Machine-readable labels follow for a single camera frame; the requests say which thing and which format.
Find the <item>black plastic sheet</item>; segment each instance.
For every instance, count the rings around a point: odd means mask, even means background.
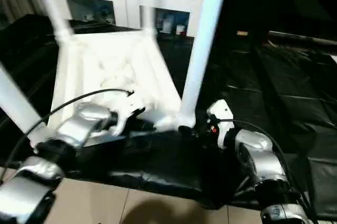
[[[71,25],[77,33],[125,30],[104,24]],[[182,95],[191,41],[159,38],[158,42]],[[278,141],[319,219],[337,220],[335,62],[329,56],[284,48],[244,44],[245,49],[235,52],[219,44],[215,43],[210,55],[197,105],[198,120],[212,102],[224,98],[234,118],[262,127]],[[58,52],[48,19],[26,16],[11,25],[0,33],[0,52],[22,91],[41,115],[46,114]],[[0,133],[3,162],[21,133],[3,113]],[[206,146],[205,139],[177,132],[128,138],[85,148],[68,176],[190,198],[212,209],[226,203],[258,209],[253,195],[232,198],[242,179],[233,153]],[[17,160],[31,153],[27,141]]]

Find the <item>glass cabinet door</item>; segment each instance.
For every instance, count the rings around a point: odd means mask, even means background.
[[[114,4],[105,0],[66,0],[72,19],[116,25]]]

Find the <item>white metal frame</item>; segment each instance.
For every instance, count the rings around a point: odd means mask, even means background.
[[[86,65],[91,60],[88,54],[103,54],[107,47],[104,50],[99,50],[99,48],[109,44],[118,47],[122,43],[121,41],[127,39],[130,42],[129,44],[138,46],[136,48],[138,52],[141,51],[140,56],[133,62],[134,65],[142,64],[144,66],[144,68],[137,68],[137,66],[135,68],[140,86],[144,87],[145,92],[148,86],[156,89],[159,100],[161,100],[161,103],[158,103],[157,110],[148,115],[149,118],[155,118],[156,122],[160,121],[164,125],[163,128],[166,126],[166,128],[172,129],[179,125],[194,126],[196,102],[212,46],[217,19],[221,11],[222,0],[203,0],[200,24],[193,44],[182,100],[176,92],[154,37],[153,9],[151,8],[153,0],[143,0],[142,5],[145,6],[145,11],[142,31],[85,35],[73,34],[67,22],[61,17],[55,0],[43,0],[43,2],[60,46],[52,108],[97,88],[96,86],[91,88],[83,86],[83,83],[90,83],[94,78],[83,75],[83,72],[86,71]],[[129,50],[127,47],[129,44],[125,42],[122,44],[124,46],[117,48],[121,54]],[[108,61],[114,60],[110,57],[106,59]],[[0,81],[0,91],[2,89],[2,94],[6,94],[2,95],[0,106],[23,132],[27,131],[29,126],[39,119],[39,115],[3,69],[0,71]],[[73,113],[73,109],[74,106],[67,107],[53,116],[49,120],[48,126],[53,128],[58,125]],[[158,109],[165,115],[164,117],[159,116],[159,119]],[[42,126],[28,136],[32,146],[45,139],[45,130],[45,127]]]

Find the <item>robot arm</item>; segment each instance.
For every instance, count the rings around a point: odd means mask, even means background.
[[[81,103],[54,138],[37,145],[37,156],[27,158],[0,187],[0,223],[43,223],[55,200],[53,192],[90,134],[117,125],[117,119],[106,107]]]
[[[218,100],[207,111],[209,117],[217,120],[233,119],[233,115],[224,100]],[[263,208],[261,219],[267,223],[301,223],[310,224],[298,196],[284,172],[282,164],[273,152],[273,143],[266,135],[245,129],[233,130],[231,122],[217,123],[221,139],[217,140],[220,148],[224,148],[226,133],[235,140],[235,153],[245,173],[253,181],[256,198]]]

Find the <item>tile floor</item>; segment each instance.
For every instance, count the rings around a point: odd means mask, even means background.
[[[205,210],[193,200],[92,182],[64,179],[56,193],[45,224],[261,224],[258,211],[227,206]]]

